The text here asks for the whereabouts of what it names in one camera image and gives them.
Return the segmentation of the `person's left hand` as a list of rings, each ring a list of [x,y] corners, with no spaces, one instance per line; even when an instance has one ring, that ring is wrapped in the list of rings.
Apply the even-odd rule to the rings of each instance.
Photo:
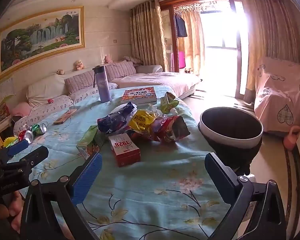
[[[17,233],[20,233],[21,217],[23,211],[24,201],[22,200],[19,191],[14,191],[11,194],[11,202],[9,207],[0,204],[0,220],[5,220],[8,217],[13,217],[11,221],[11,228]]]

